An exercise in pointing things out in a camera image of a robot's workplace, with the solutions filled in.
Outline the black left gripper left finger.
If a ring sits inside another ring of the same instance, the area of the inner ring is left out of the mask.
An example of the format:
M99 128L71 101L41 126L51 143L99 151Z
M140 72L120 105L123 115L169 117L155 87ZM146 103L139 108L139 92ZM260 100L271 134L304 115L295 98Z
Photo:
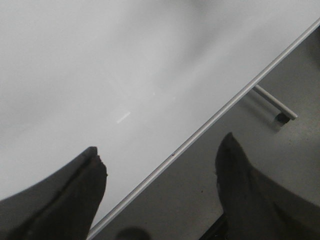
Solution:
M0 202L2 240L85 240L105 194L107 168L90 146L37 184Z

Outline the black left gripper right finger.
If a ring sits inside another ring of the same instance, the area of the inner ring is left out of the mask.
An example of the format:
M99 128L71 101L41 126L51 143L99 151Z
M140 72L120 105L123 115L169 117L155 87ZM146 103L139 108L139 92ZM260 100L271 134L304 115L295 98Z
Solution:
M203 240L318 240L320 208L267 177L228 133L215 157L223 214Z

